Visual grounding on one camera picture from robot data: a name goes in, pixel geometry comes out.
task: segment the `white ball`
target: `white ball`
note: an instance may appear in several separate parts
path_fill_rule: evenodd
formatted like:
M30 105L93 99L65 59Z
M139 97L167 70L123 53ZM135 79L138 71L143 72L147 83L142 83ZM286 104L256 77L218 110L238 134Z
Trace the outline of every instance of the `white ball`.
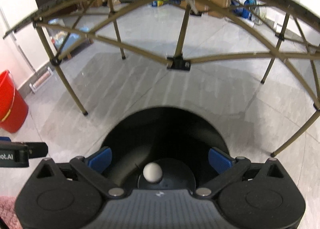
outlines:
M162 169L157 163L151 162L144 167L143 176L149 183L157 183L162 179Z

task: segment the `blue object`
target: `blue object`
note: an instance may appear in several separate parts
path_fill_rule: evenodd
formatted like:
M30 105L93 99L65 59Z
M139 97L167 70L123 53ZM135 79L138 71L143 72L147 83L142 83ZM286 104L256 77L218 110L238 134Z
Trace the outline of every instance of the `blue object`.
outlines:
M233 6L239 6L240 3L239 3L240 0L231 0L231 5ZM235 8L233 10L233 13L236 14L237 16L241 16L242 15L242 11L243 11L243 8L242 7L239 7L239 8Z
M112 161L112 151L109 147L102 147L99 151L85 159L87 166L98 173L102 173Z
M79 29L80 31L83 31L83 32L89 32L89 28L88 27L82 27ZM68 40L66 41L66 44L64 45L63 49L61 52L64 52L66 51L69 47L71 47L78 39L80 38L80 35L78 34L75 34L75 33L72 33L70 34ZM55 46L57 49L60 48L61 44L62 44L62 41L61 43L58 43L56 42Z
M9 137L0 137L0 141L10 142L11 140Z
M256 4L257 4L257 0L246 0L244 2L244 5L256 5ZM241 17L251 20L251 16L252 16L251 12L243 8Z
M225 154L223 151L219 150L216 147L213 147L209 150L208 153L209 164L213 169L221 174L227 169L231 168L233 164L236 163L236 160L229 155Z

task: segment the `round black disc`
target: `round black disc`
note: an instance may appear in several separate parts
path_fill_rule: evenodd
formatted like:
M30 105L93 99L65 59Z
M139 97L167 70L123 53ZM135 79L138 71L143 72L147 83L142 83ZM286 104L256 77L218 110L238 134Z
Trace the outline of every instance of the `round black disc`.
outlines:
M73 229L88 224L102 205L87 183L41 178L23 188L15 209L21 223L34 229Z
M305 203L298 189L281 179L243 181L222 190L218 204L235 226L251 229L282 229L298 223Z

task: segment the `blue gripper pad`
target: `blue gripper pad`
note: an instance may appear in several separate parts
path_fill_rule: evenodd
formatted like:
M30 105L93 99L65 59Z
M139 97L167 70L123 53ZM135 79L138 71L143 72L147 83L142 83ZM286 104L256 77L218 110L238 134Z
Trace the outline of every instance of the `blue gripper pad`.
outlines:
M225 154L223 151L219 150L216 147L213 147L209 150L208 160L211 167L213 167L218 174L223 173L236 163L236 160L234 158Z
M98 173L102 173L112 160L112 151L109 147L102 147L99 151L87 157L84 163Z
M9 137L0 137L0 141L7 141L10 142L10 138Z

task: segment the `metal table frame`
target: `metal table frame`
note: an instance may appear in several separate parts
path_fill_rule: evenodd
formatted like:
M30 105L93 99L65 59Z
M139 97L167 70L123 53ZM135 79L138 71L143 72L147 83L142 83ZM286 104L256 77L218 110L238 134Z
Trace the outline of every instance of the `metal table frame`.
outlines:
M87 6L81 11L77 12L76 14L70 14L69 16L78 16L76 22L73 24L71 28L68 27L62 27L60 25L50 25L48 22L49 20L56 18L56 13L70 5L77 4L79 2L87 2ZM53 0L50 3L42 6L37 12L33 13L32 15L29 15L26 17L22 22L14 26L11 30L9 30L4 37L6 37L9 33L12 31L17 32L26 25L33 23L34 27L36 28L39 37L44 45L44 48L49 56L49 59L51 63L54 65L55 70L57 71L57 74L61 78L63 84L67 88L68 92L72 96L73 100L76 102L78 105L79 109L82 111L84 115L87 115L88 112L86 109L83 107L82 103L80 102L79 98L76 96L75 92L73 91L72 87L70 86L68 80L66 79L64 73L62 72L60 68L60 63L61 60L66 57L69 53L70 50L72 50L74 47L78 46L81 42L83 42L84 39L89 38L93 40L98 40L105 42L107 44L117 46L120 48L121 52L121 57L122 59L125 59L125 54L124 54L124 49L132 51L134 53L140 54L144 57L147 57L149 59L152 59L154 61L157 61L161 64L166 65L167 67L172 67L173 62L176 59L183 60L183 62L188 63L189 65L192 64L197 64L197 63L204 63L204 62L213 62L213 61L219 61L219 60L236 60L236 59L254 59L254 58L271 58L269 66L261 80L261 83L264 84L266 81L266 78L271 70L271 67L275 61L275 59L279 59L283 62L283 64L288 68L288 70L296 77L296 79L300 82L300 84L303 86L305 91L309 94L309 96L312 98L314 101L314 107L316 109L315 113L310 117L309 120L287 141L285 142L280 148L278 148L276 151L271 153L271 156L274 157L277 154L279 154L281 151L283 151L286 147L288 147L290 144L292 144L300 135L302 135L320 116L320 86L319 86L319 78L316 72L316 67L314 64L314 60L319 60L320 59L320 47L315 46L313 44L310 44L306 38L305 35L300 27L300 24L298 22L298 19L301 21L305 22L309 26L313 27L316 31L320 32L320 19L314 15L312 12L308 11L306 8L300 6L299 4L295 3L292 0L260 0L265 2L263 6L265 7L277 7L284 11L286 13L285 19L284 19L284 24L282 27L282 30L280 33L277 33L274 31L273 27L269 26L267 22L265 22L263 19L260 19L248 6L245 6L243 4L240 4L239 6L231 6L228 8L222 8L218 5L216 5L214 2L211 0L195 0L198 3L201 3L203 5L207 5L210 8L210 11L216 11L220 14L222 14L225 17L228 17L231 19L235 24L238 26L242 27L245 29L248 33L250 33L252 36L254 36L258 41L260 41L268 50L269 52L256 52L256 53L238 53L238 54L219 54L219 55L205 55L202 57L197 57L197 58L188 58L187 60L184 60L182 57L182 49L183 49L183 44L184 44L184 39L186 35L186 30L188 26L188 20L189 20L189 15L191 11L191 7L189 4L187 4L187 7L185 9L185 14L183 17L182 21L182 26L179 34L179 39L177 42L175 54L173 58L165 58L164 56L160 56L158 54L152 53L150 51L138 48L136 46L124 43L121 41L120 38L120 33L117 25L117 19L119 17L122 17L129 12L144 6L146 4L151 3L154 0L138 0L134 3L131 3L127 5L126 7L121 8L118 11L114 10L112 2L109 3L110 7L110 13L108 14L108 17L91 28L89 32L83 32L78 30L76 27L81 20L82 17L87 16L87 15L92 15L92 13L88 13L87 10L90 7L90 5L94 2L94 0ZM245 24L243 21L241 21L239 18L237 18L231 11L235 9L236 7L246 7L247 10L250 10L253 15L258 17L264 24L268 26L270 30L272 30L279 38L276 46L273 46L265 37L263 37L259 32L257 32L255 29L249 27L247 24ZM287 28L287 24L289 21L289 18L292 17L299 29L301 40L295 40L295 39L290 39L285 36L285 31ZM101 35L98 35L97 32L104 28L106 25L113 23L115 32L116 32L116 37L117 39L111 39L107 38ZM81 36L81 38L68 50L64 51L63 53L61 52L63 46L65 45L65 41L63 42L62 46L58 50L57 54L54 55L52 50L50 49L50 46L48 44L48 41L44 35L43 32L43 27L46 28L52 28L52 29L57 29L57 30L63 30L68 32L67 37L71 33L76 33ZM280 52L279 48L281 46L281 43L284 41L292 41L292 42L297 42L301 43L306 47L306 53L291 53L291 52ZM308 59L310 60L311 68L313 71L313 76L315 80L315 85L316 85L316 94L313 92L311 87L308 85L308 83L305 81L305 79L302 77L302 75L297 71L297 69L291 64L290 59Z

